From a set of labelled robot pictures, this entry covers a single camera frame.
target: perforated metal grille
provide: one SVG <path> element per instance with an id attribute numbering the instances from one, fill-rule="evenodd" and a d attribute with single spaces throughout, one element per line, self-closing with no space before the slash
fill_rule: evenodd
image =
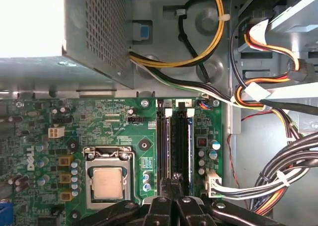
<path id="1" fill-rule="evenodd" d="M 127 60 L 126 0 L 86 0 L 87 48 L 114 69 Z"/>

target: cpu socket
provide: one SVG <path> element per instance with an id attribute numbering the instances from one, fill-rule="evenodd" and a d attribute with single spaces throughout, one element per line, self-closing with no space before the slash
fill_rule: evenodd
<path id="1" fill-rule="evenodd" d="M 131 200 L 130 147 L 86 147 L 86 207 L 100 210 L 119 201 Z"/>

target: green circuit board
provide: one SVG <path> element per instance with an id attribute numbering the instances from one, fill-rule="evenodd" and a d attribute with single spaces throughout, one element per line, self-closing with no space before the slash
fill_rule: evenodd
<path id="1" fill-rule="evenodd" d="M 3 123 L 2 131 L 8 132 L 1 140 L 0 180 L 21 174 L 28 175 L 29 186 L 21 192 L 14 192 L 14 225 L 41 225 L 49 217 L 51 210 L 64 205 L 65 213 L 59 217 L 60 225 L 71 225 L 74 210 L 79 216 L 88 216 L 96 210 L 87 210 L 85 202 L 85 160 L 81 153 L 86 146 L 130 146 L 136 153 L 136 195 L 142 200 L 157 194 L 156 179 L 156 103 L 155 99 L 146 99 L 148 107 L 142 107 L 144 99 L 63 99 L 63 100 L 8 100 L 1 101 L 3 116 L 12 116 L 14 123 Z M 48 128 L 52 127 L 56 108 L 65 106 L 72 115 L 72 123 L 61 123 L 65 126 L 65 135 L 58 139 L 48 138 Z M 144 118 L 142 123 L 127 122 L 127 111 L 134 109 L 136 116 Z M 151 146 L 144 151 L 139 148 L 141 140 L 148 140 Z M 70 144 L 78 143 L 79 147 L 72 155 Z M 34 154 L 28 162 L 28 153 Z M 59 157 L 70 156 L 78 167 L 79 194 L 69 202 L 61 201 L 62 191 L 72 191 L 69 183 L 60 183 L 59 176 L 70 173 L 70 166 L 60 166 Z M 48 159 L 44 167 L 37 167 L 37 161 Z M 143 190 L 143 172 L 151 173 L 151 189 Z M 49 177 L 44 186 L 38 185 L 43 175 Z"/>
<path id="2" fill-rule="evenodd" d="M 146 100 L 148 106 L 142 106 Z M 222 147 L 211 156 L 211 141 L 222 146 L 222 108 L 202 109 L 200 98 L 171 99 L 170 107 L 178 111 L 179 102 L 190 102 L 194 108 L 194 196 L 204 193 L 204 175 L 199 170 L 216 170 L 222 176 Z M 91 146 L 128 146 L 135 152 L 135 180 L 132 200 L 137 203 L 157 195 L 157 100 L 155 98 L 84 98 L 84 99 L 30 99 L 0 101 L 0 181 L 7 181 L 18 174 L 28 176 L 28 186 L 20 192 L 13 187 L 10 196 L 14 204 L 14 225 L 70 226 L 76 220 L 97 210 L 86 206 L 85 158 L 82 150 Z M 56 114 L 56 109 L 66 112 Z M 128 122 L 128 111 L 142 117 L 140 123 Z M 64 136 L 48 137 L 48 129 L 65 127 Z M 199 146 L 199 139 L 206 145 Z M 141 141 L 150 147 L 142 149 Z M 72 167 L 61 165 L 60 159 L 78 164 L 77 196 L 70 200 L 61 198 L 62 192 L 72 192 L 73 185 L 61 183 L 61 175 L 73 176 Z M 151 188 L 144 190 L 144 172 L 150 174 Z"/>
<path id="3" fill-rule="evenodd" d="M 178 111 L 179 102 L 186 103 L 186 109 L 194 108 L 194 192 L 193 195 L 200 197 L 205 192 L 204 180 L 205 175 L 200 175 L 199 170 L 205 172 L 215 170 L 216 173 L 223 177 L 223 122 L 222 122 L 222 106 L 212 107 L 211 109 L 202 109 L 198 103 L 201 98 L 172 99 L 172 108 Z M 212 144 L 220 144 L 221 147 L 216 151 L 212 148 Z"/>

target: white wire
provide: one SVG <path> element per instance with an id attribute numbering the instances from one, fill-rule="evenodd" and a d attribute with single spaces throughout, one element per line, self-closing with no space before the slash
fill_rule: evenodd
<path id="1" fill-rule="evenodd" d="M 291 181 L 289 181 L 289 183 L 293 183 L 297 180 L 299 180 L 300 178 L 302 178 L 304 175 L 307 174 L 307 172 L 309 171 L 309 168 L 306 168 L 306 170 L 304 170 L 303 173 L 301 173 L 299 176 L 295 177 L 294 179 L 292 179 Z M 228 197 L 228 196 L 224 196 L 222 197 L 222 199 L 228 199 L 228 200 L 249 200 L 249 199 L 255 199 L 255 198 L 261 198 L 264 196 L 267 196 L 269 194 L 272 194 L 282 188 L 286 187 L 284 184 L 282 184 L 281 186 L 278 186 L 272 190 L 266 191 L 264 193 L 258 194 L 258 195 L 253 195 L 253 196 L 245 196 L 245 197 Z"/>
<path id="2" fill-rule="evenodd" d="M 231 106 L 238 107 L 238 108 L 246 108 L 246 107 L 244 107 L 244 106 L 240 106 L 240 105 L 237 105 L 237 104 L 235 104 L 235 103 L 232 103 L 231 101 L 228 101 L 228 100 L 226 100 L 226 99 L 223 99 L 223 98 L 221 98 L 220 96 L 218 96 L 217 94 L 212 93 L 212 92 L 210 92 L 210 91 L 208 91 L 208 90 L 205 90 L 205 89 L 202 89 L 202 88 L 197 88 L 197 87 L 192 87 L 192 86 L 187 86 L 187 85 L 179 85 L 179 84 L 171 84 L 171 85 L 170 85 L 168 82 L 165 82 L 165 81 L 162 80 L 160 77 L 158 77 L 157 75 L 155 75 L 154 73 L 152 73 L 150 70 L 148 70 L 144 65 L 142 65 L 142 64 L 140 64 L 140 63 L 138 63 L 138 62 L 136 62 L 136 61 L 134 61 L 134 60 L 131 60 L 131 62 L 134 63 L 135 65 L 138 65 L 140 68 L 144 69 L 145 71 L 147 71 L 149 74 L 151 74 L 152 77 L 154 77 L 156 80 L 158 80 L 159 82 L 161 82 L 161 83 L 163 83 L 163 84 L 165 84 L 165 85 L 168 85 L 168 86 L 177 85 L 177 86 L 180 86 L 180 87 L 182 87 L 182 88 L 192 89 L 192 90 L 198 91 L 198 92 L 200 92 L 200 93 L 205 93 L 205 94 L 207 94 L 207 95 L 209 95 L 209 96 L 211 96 L 211 97 L 213 97 L 213 98 L 216 98 L 216 99 L 218 99 L 218 100 L 220 100 L 220 101 L 222 101 L 222 102 L 225 102 L 225 103 L 227 103 L 227 104 L 229 104 L 229 105 L 231 105 Z"/>
<path id="3" fill-rule="evenodd" d="M 285 175 L 286 179 L 290 179 L 291 177 L 293 177 L 294 175 L 296 175 L 297 173 L 299 173 L 302 169 L 301 168 L 298 168 L 298 169 L 294 169 L 292 170 L 291 172 L 289 172 L 288 174 Z M 217 190 L 217 191 L 220 191 L 220 192 L 224 192 L 224 193 L 233 193 L 233 192 L 237 192 L 237 193 L 240 193 L 241 191 L 246 191 L 246 190 L 262 190 L 263 188 L 266 188 L 266 187 L 269 187 L 269 186 L 274 186 L 276 184 L 280 184 L 282 183 L 282 181 L 280 179 L 277 179 L 269 184 L 266 184 L 266 185 L 261 185 L 261 186 L 257 186 L 257 187 L 252 187 L 252 188 L 245 188 L 245 189 L 238 189 L 238 188 L 230 188 L 230 187 L 224 187 L 224 186 L 221 186 L 219 184 L 217 184 L 216 182 L 215 183 L 212 183 L 214 188 Z"/>

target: ram slot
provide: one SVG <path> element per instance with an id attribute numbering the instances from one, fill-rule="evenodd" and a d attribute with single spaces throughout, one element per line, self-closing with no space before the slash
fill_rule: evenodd
<path id="1" fill-rule="evenodd" d="M 173 178 L 179 179 L 182 191 L 189 193 L 188 165 L 188 120 L 186 111 L 179 110 L 173 115 Z"/>
<path id="2" fill-rule="evenodd" d="M 171 178 L 171 116 L 172 109 L 165 109 L 166 177 Z"/>
<path id="3" fill-rule="evenodd" d="M 166 136 L 163 101 L 158 100 L 157 110 L 157 186 L 160 188 L 161 178 L 166 176 Z"/>
<path id="4" fill-rule="evenodd" d="M 194 195 L 194 118 L 188 118 L 189 195 Z"/>

